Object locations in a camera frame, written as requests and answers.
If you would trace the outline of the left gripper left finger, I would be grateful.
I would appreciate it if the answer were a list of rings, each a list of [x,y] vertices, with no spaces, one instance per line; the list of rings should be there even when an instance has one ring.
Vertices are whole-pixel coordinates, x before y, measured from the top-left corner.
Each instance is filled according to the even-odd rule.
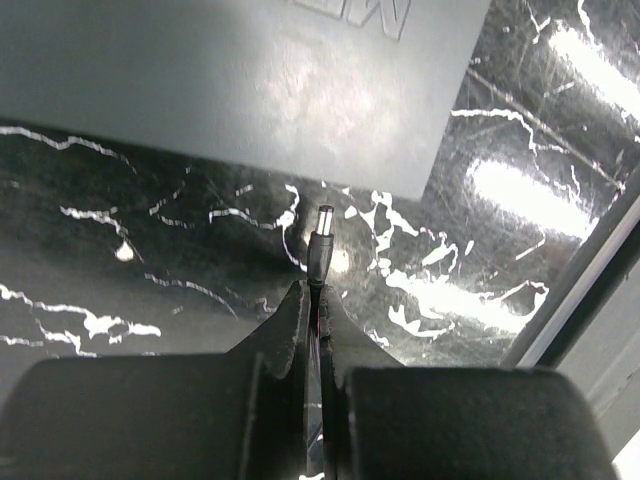
[[[295,479],[306,287],[220,354],[46,360],[1,415],[5,479]]]

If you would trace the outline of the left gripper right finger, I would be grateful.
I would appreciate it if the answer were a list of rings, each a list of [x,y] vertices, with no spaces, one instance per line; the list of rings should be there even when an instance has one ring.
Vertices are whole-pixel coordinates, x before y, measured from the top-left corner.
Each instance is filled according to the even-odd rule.
[[[612,479],[594,415],[548,369],[407,367],[319,298],[329,479]]]

